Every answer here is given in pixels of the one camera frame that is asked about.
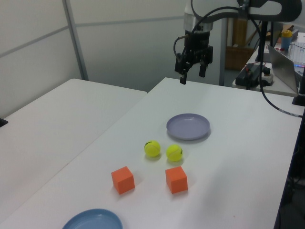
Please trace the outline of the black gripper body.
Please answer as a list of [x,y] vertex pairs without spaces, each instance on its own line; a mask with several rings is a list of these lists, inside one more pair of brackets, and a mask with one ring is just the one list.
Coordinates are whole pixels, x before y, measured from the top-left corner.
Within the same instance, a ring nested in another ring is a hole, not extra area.
[[188,63],[212,63],[213,47],[209,45],[209,32],[191,33],[186,31],[187,37],[184,41],[184,59]]

